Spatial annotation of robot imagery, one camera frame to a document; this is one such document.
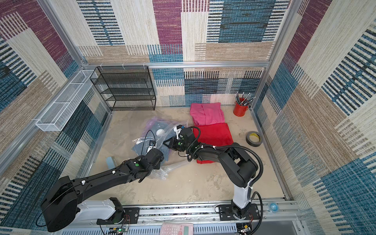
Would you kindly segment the blue denim jeans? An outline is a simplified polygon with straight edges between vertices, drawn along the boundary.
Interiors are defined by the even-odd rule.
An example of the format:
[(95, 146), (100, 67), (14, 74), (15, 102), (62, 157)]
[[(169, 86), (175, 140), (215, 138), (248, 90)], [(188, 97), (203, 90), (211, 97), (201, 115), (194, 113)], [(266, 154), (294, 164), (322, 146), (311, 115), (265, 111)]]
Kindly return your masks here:
[(163, 153), (163, 162), (168, 162), (170, 150), (164, 145), (159, 146), (159, 142), (156, 142), (155, 144), (153, 142), (153, 137), (137, 138), (133, 140), (135, 145), (132, 147), (132, 150), (135, 151), (137, 155), (146, 155), (151, 149), (155, 148)]

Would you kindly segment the red garment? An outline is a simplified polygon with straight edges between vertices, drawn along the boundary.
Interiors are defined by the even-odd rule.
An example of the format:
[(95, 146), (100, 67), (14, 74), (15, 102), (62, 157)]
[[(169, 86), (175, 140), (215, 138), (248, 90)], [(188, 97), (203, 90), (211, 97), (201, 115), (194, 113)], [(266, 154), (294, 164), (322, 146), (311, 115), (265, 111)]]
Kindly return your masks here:
[[(234, 143), (228, 124), (216, 123), (211, 125), (196, 126), (200, 129), (198, 141), (212, 146), (229, 146)], [(198, 164), (210, 164), (219, 162), (218, 153), (210, 148), (209, 153), (199, 153), (196, 161)]]

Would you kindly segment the pink trousers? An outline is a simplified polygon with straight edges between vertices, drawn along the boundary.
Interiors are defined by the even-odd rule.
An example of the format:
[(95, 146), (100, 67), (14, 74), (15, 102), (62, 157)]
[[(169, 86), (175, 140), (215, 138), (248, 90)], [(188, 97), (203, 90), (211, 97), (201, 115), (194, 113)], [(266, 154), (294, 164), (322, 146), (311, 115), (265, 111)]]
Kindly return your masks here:
[(225, 117), (221, 109), (221, 103), (193, 103), (190, 115), (196, 126), (224, 123)]

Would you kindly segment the lilac garment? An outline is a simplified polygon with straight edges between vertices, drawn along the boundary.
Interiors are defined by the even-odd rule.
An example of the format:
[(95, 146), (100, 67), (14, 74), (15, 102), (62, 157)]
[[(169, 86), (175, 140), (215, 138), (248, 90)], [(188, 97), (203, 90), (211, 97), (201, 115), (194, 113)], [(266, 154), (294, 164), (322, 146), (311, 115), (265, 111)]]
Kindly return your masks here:
[[(146, 134), (147, 131), (151, 130), (152, 137), (155, 136), (157, 139), (169, 139), (176, 135), (173, 128), (177, 125), (178, 122), (174, 120), (153, 117), (147, 121), (144, 134)], [(158, 129), (164, 129), (164, 134), (157, 136), (156, 131)]]

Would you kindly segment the clear plastic vacuum bag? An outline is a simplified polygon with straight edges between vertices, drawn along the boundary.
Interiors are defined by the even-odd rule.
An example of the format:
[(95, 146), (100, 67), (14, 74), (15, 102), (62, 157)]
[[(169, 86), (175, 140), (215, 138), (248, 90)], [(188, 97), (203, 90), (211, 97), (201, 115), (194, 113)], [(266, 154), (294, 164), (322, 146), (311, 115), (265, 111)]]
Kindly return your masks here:
[[(188, 122), (178, 122), (178, 125), (184, 125), (185, 127), (188, 127)], [(142, 136), (140, 138), (146, 138), (146, 137), (152, 137), (151, 136), (152, 132), (151, 130), (147, 131), (146, 134), (142, 134)], [(153, 139), (156, 141), (156, 142), (159, 142), (158, 145), (161, 146), (163, 145), (163, 141), (165, 140), (168, 140), (168, 139), (157, 139), (155, 136), (153, 136)], [(161, 163), (161, 167), (159, 170), (153, 170), (150, 177), (153, 178), (153, 179), (159, 179), (159, 180), (165, 180), (167, 179), (167, 177), (169, 176), (169, 174), (173, 171), (173, 170), (176, 170), (182, 166), (185, 166), (188, 164), (188, 162), (186, 160), (183, 160), (183, 161), (180, 161), (180, 162), (176, 162), (176, 163), (171, 163), (170, 160), (172, 158), (172, 150), (170, 150), (169, 152), (169, 159), (168, 159), (168, 162), (162, 162)]]

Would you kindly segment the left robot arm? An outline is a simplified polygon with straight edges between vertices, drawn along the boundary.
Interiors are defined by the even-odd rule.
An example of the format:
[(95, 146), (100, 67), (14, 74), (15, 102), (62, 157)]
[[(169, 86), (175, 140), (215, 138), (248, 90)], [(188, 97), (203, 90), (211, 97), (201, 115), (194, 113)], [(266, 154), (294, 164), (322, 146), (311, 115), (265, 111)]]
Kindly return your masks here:
[(86, 199), (115, 187), (148, 177), (154, 169), (159, 169), (163, 153), (153, 148), (145, 156), (124, 161), (119, 166), (96, 175), (70, 179), (61, 177), (47, 192), (41, 204), (48, 232), (57, 232), (75, 219), (78, 205)]

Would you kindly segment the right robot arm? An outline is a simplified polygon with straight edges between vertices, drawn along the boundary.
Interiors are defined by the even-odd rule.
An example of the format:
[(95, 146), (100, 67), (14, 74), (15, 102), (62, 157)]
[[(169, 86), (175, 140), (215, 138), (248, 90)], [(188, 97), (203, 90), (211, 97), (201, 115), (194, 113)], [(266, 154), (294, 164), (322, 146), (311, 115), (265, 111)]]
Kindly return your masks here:
[(237, 143), (227, 146), (213, 146), (199, 142), (201, 130), (198, 127), (179, 125), (176, 135), (163, 145), (171, 150), (185, 152), (192, 160), (218, 162), (234, 184), (231, 213), (235, 219), (245, 219), (251, 207), (253, 185), (263, 174), (263, 163), (257, 153)]

